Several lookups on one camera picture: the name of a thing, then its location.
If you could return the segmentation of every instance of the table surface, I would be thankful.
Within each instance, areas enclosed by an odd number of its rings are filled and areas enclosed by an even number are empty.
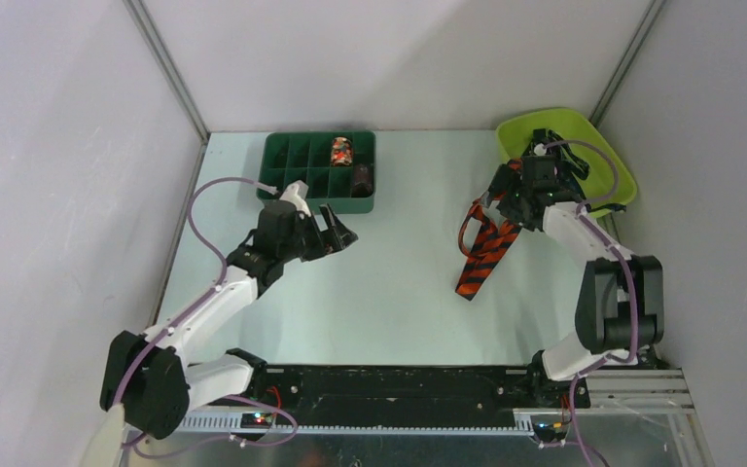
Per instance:
[[[266,136],[214,133],[197,185],[257,177]],[[519,365],[573,329],[582,272],[543,233],[523,231],[471,302],[454,293],[465,264],[459,227],[499,163],[493,131],[379,131],[376,148],[373,212],[340,216],[359,241],[289,263],[192,360],[238,346],[272,363]],[[261,209],[253,187],[223,184],[196,202],[194,218],[227,255]],[[217,267],[186,225],[159,323],[206,290]]]

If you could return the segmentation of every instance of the red and black striped tie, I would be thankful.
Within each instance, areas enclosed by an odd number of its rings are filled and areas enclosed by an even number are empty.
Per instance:
[[[471,219],[480,221],[480,231],[477,233],[471,251],[468,251],[462,243],[462,235]],[[473,299],[482,283],[514,243],[521,229],[520,226],[510,224],[508,221],[503,222],[497,229],[497,226],[482,212],[480,200],[475,200],[459,229],[459,249],[468,257],[468,260],[456,284],[456,293],[469,301]]]

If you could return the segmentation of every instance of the metal corner post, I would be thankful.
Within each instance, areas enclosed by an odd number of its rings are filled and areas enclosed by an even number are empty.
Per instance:
[[[187,85],[182,79],[182,75],[179,73],[176,64],[173,62],[173,58],[170,56],[170,52],[167,50],[167,46],[159,35],[159,30],[156,28],[156,24],[147,6],[145,6],[144,0],[124,0],[124,3],[127,5],[130,16],[141,31],[148,47],[153,52],[156,63],[173,89],[176,98],[179,100],[179,104],[184,109],[191,124],[193,124],[196,133],[198,133],[198,137],[202,143],[206,143],[210,137],[210,130],[204,124],[204,120],[196,107],[190,90],[188,90]]]
[[[620,90],[620,87],[623,85],[623,80],[628,75],[628,71],[631,69],[635,58],[642,50],[646,39],[654,29],[659,14],[663,11],[666,4],[668,4],[668,0],[651,0],[649,3],[646,13],[643,14],[643,18],[640,19],[640,24],[637,26],[637,30],[634,31],[634,35],[628,42],[625,52],[622,53],[620,62],[614,69],[614,73],[611,75],[605,90],[600,95],[597,105],[588,117],[588,120],[592,125],[599,126],[603,121],[603,118],[605,118],[608,108],[611,106],[611,103],[617,95],[617,91]]]

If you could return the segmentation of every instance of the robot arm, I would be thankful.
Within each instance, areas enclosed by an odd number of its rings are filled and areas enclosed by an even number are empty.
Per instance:
[[[228,255],[225,280],[193,314],[175,327],[168,319],[165,325],[148,328],[139,336],[127,331],[116,336],[102,385],[102,409],[110,409],[127,367],[165,326],[167,335],[148,353],[124,392],[124,421],[162,439],[179,426],[187,412],[247,389],[253,367],[238,351],[198,365],[191,365],[188,357],[278,280],[286,263],[316,260],[356,241],[356,234],[328,205],[320,206],[327,225],[320,232],[304,200],[306,191],[302,182],[291,184],[262,210],[257,228]]]
[[[502,192],[497,207],[504,217],[561,243],[584,272],[575,331],[542,354],[548,379],[569,380],[604,354],[627,357],[630,302],[625,274],[613,250],[625,259],[633,277],[638,346],[662,339],[660,262],[653,256],[634,255],[587,216],[585,202],[560,183],[556,156],[526,156],[514,166],[501,165],[482,199],[495,199]]]

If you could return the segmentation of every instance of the gray wall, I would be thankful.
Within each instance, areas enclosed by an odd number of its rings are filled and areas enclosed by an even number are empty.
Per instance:
[[[198,144],[123,2],[0,2],[0,466],[80,458]]]
[[[648,3],[147,2],[219,131],[488,129],[535,108],[590,112]]]
[[[640,186],[623,240],[663,261],[662,350],[747,465],[747,2],[670,2],[602,130]]]

